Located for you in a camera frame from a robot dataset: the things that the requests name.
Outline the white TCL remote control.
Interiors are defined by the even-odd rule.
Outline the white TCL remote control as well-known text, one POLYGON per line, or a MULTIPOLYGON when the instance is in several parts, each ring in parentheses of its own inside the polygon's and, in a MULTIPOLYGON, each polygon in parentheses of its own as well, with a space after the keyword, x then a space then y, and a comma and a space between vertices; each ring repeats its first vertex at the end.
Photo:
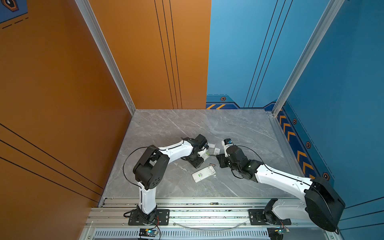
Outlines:
POLYGON ((192 177, 196 183, 216 174, 213 166, 208 166, 192 174, 192 177))

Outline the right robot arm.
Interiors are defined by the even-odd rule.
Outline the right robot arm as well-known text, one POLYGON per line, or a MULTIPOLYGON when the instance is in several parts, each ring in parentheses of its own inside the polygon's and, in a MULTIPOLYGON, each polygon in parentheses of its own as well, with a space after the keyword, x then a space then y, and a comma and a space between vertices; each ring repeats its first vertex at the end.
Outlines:
POLYGON ((221 168, 230 168, 240 174, 240 179, 270 185, 299 199, 293 204, 271 199, 262 213, 266 224, 282 225, 284 221, 298 219, 312 221, 328 232, 338 232, 345 202, 329 181, 288 174, 268 166, 262 159, 250 160, 231 139, 223 140, 222 144, 224 153, 217 155, 221 168))

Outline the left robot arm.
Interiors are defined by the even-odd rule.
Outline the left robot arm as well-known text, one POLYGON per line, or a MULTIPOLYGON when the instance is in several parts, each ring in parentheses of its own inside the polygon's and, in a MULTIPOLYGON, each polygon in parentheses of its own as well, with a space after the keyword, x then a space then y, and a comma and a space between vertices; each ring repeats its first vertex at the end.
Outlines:
POLYGON ((208 150, 208 141, 203 135, 183 138, 167 146, 148 146, 133 168, 139 186, 139 203, 134 213, 145 224, 151 224, 156 217, 156 188, 163 179, 168 164, 182 159, 198 169, 204 162, 203 154, 208 150))

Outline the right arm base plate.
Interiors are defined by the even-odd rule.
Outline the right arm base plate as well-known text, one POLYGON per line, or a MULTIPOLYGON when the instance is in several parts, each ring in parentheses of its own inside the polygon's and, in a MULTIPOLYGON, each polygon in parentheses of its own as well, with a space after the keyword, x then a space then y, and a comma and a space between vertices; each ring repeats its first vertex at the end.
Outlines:
POLYGON ((267 226, 267 225, 291 225, 290 219, 279 219, 272 211, 266 212, 262 209, 248 210, 250 223, 252 226, 267 226))

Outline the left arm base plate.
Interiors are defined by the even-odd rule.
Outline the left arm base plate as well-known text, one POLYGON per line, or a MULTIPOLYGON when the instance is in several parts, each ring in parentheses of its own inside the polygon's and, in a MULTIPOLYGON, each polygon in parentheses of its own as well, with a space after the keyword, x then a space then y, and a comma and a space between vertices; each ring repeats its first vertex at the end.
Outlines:
POLYGON ((158 225, 167 226, 170 220, 170 210, 154 209, 151 213, 145 214, 140 209, 135 209, 130 213, 129 226, 158 225))

